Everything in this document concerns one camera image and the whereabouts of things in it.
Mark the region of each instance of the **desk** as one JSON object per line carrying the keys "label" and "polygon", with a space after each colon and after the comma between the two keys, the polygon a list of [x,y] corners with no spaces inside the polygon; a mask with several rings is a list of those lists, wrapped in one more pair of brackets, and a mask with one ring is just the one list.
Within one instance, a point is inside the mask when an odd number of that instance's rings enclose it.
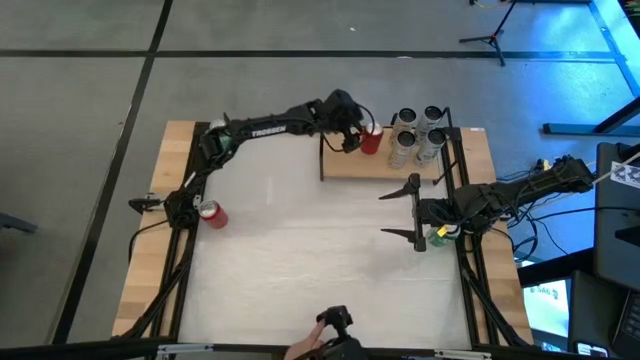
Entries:
{"label": "desk", "polygon": [[[150,191],[168,194],[178,188],[184,179],[185,167],[191,150],[195,122],[170,121],[160,147]],[[495,181],[493,163],[484,129],[461,129],[464,154],[471,183]],[[459,180],[457,168],[454,179]],[[162,212],[145,213],[140,226],[144,227],[164,219]],[[504,224],[496,224],[506,230]],[[125,281],[113,334],[128,330],[156,295],[169,252],[171,229],[159,226],[142,233],[136,242],[133,258]],[[181,255],[186,234],[181,234],[176,256]],[[506,320],[523,339],[532,342],[518,273],[513,262],[511,244],[499,233],[489,232],[482,243],[487,278],[494,302]],[[160,335],[170,334],[169,323],[174,316],[175,290],[165,308]],[[481,342],[487,342],[487,330],[481,304],[475,301]]]}

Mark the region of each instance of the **wooden board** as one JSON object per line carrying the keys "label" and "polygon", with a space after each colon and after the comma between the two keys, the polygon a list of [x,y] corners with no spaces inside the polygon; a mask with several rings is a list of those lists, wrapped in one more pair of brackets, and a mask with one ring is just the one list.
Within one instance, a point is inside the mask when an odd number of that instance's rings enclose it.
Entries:
{"label": "wooden board", "polygon": [[[482,128],[461,128],[462,146],[464,147],[464,157],[469,173],[469,182],[472,184],[492,183],[496,181],[493,161],[489,152],[487,135]],[[451,158],[454,159],[452,147],[449,147]],[[460,186],[460,176],[457,167],[454,168],[454,179],[456,187]],[[494,226],[496,229],[507,231],[504,222],[498,221]],[[527,312],[524,307],[522,288],[518,278],[518,271],[513,261],[511,242],[507,237],[498,232],[489,231],[482,238],[482,251],[484,254],[484,264],[487,270],[489,291],[494,303],[507,322],[516,330],[518,335],[525,341],[533,344],[533,336],[527,319]],[[474,264],[473,256],[469,256],[469,262]],[[480,300],[474,296],[474,308],[478,321],[480,342],[488,343],[486,320],[484,310]]]}
{"label": "wooden board", "polygon": [[[189,158],[194,126],[193,121],[171,121],[167,124],[150,191],[168,194],[180,187]],[[142,216],[140,227],[160,222],[165,218],[163,211],[146,212]],[[120,298],[120,307],[113,324],[113,335],[120,335],[129,330],[158,293],[170,237],[171,228],[164,224],[141,233],[136,239]],[[185,234],[181,234],[182,247],[184,247],[184,237]],[[161,335],[169,333],[168,325],[173,314],[173,297],[174,294],[167,301]]]}
{"label": "wooden board", "polygon": [[[182,121],[168,123],[152,179],[152,191],[166,194],[182,182],[194,125],[194,122]],[[493,162],[484,129],[462,128],[461,133],[469,180],[472,183],[495,181]],[[454,159],[453,152],[450,153],[451,158]],[[457,186],[460,186],[457,167],[452,171]],[[164,215],[159,212],[147,213],[142,218],[141,227],[163,218]],[[500,222],[495,227],[506,230],[506,226]],[[114,335],[128,330],[157,294],[170,235],[169,227],[162,226],[138,238],[113,327]],[[502,234],[489,232],[484,236],[482,248],[492,298],[518,334],[529,343],[533,343],[509,240]],[[480,339],[487,342],[484,312],[477,299],[474,300]],[[162,334],[167,333],[166,324],[171,320],[171,304],[170,299],[165,311]]]}
{"label": "wooden board", "polygon": [[[441,174],[440,161],[434,160],[425,167],[416,166],[413,163],[417,147],[411,152],[407,163],[400,169],[392,169],[387,166],[387,159],[391,153],[391,127],[384,128],[382,141],[378,152],[368,155],[360,150],[349,154],[334,152],[326,144],[323,146],[322,168],[325,178],[375,178],[375,179],[406,179],[411,173],[419,173],[423,180],[435,180]],[[339,148],[342,143],[341,134],[329,134],[326,136],[334,148]]]}

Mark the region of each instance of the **wooden table frame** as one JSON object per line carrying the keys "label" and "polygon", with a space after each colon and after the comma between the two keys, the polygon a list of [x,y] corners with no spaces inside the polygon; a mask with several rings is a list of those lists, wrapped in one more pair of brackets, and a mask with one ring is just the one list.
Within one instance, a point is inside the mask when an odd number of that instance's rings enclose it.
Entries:
{"label": "wooden table frame", "polygon": [[[206,124],[188,121],[170,121],[167,124],[151,182],[151,192],[166,195],[183,183],[185,175],[191,173],[187,170],[192,166],[189,164],[190,154],[197,148],[197,141],[194,139],[197,139],[198,133],[204,131],[203,129],[206,129]],[[455,134],[459,134],[460,141],[457,142],[459,146],[453,146],[456,144],[455,136],[447,146],[450,162],[457,161],[461,165],[453,167],[451,171],[454,186],[463,185],[464,180],[468,180],[469,183],[494,182],[496,178],[484,129],[454,128],[454,130]],[[140,227],[163,219],[165,219],[164,212],[146,212],[142,216]],[[494,227],[507,230],[503,222],[496,223]],[[172,231],[168,225],[163,225],[138,236],[113,326],[114,335],[124,333],[134,324],[157,294],[163,278],[168,276],[168,272],[178,262],[185,247],[193,246],[195,232],[192,231],[190,236],[187,236],[187,233],[187,231],[182,233]],[[480,271],[485,276],[479,276],[479,278],[486,279],[491,297],[507,322],[525,341],[532,343],[510,241],[500,233],[488,232],[483,236],[481,249],[484,266],[480,266],[479,269],[485,269],[484,272]],[[469,256],[469,261],[474,268],[476,260],[477,257]],[[187,281],[188,276],[183,279],[180,286],[174,289],[162,316],[156,319],[155,325],[147,330],[145,336],[177,338]],[[478,343],[490,343],[491,330],[487,327],[483,307],[475,295],[470,303],[473,304],[475,312]],[[504,339],[500,338],[499,341],[505,344]],[[256,350],[273,351],[275,349],[247,347],[247,351]]]}

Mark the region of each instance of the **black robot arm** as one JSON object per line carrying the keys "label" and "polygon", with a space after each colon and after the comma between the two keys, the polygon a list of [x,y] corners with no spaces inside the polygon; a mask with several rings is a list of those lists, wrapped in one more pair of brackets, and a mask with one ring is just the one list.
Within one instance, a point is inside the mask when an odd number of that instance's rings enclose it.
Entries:
{"label": "black robot arm", "polygon": [[344,137],[341,151],[349,153],[357,149],[363,130],[360,108],[346,91],[335,90],[324,102],[312,100],[278,115],[229,120],[225,114],[224,119],[212,122],[209,130],[200,136],[203,169],[164,200],[169,225],[174,229],[185,229],[197,223],[197,195],[207,176],[221,169],[247,140],[282,133],[309,136],[341,133]]}
{"label": "black robot arm", "polygon": [[465,185],[451,199],[420,199],[420,175],[411,174],[404,187],[381,200],[411,195],[413,230],[382,229],[406,237],[416,251],[426,251],[422,225],[457,225],[467,234],[482,235],[503,214],[518,218],[518,208],[553,193],[586,192],[593,188],[594,176],[582,160],[564,156],[540,174],[510,182]]}

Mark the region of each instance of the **person's hand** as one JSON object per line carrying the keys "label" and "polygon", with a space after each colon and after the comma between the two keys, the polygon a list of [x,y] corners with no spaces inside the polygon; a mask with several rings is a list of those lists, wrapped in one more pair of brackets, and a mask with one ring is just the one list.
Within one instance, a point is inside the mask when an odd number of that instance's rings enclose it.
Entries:
{"label": "person's hand", "polygon": [[287,350],[287,353],[284,355],[284,360],[293,360],[309,350],[317,349],[322,346],[322,344],[324,344],[324,341],[320,340],[322,330],[324,330],[324,320],[321,320],[316,324],[316,327],[311,330],[311,333],[306,339],[291,345]]}

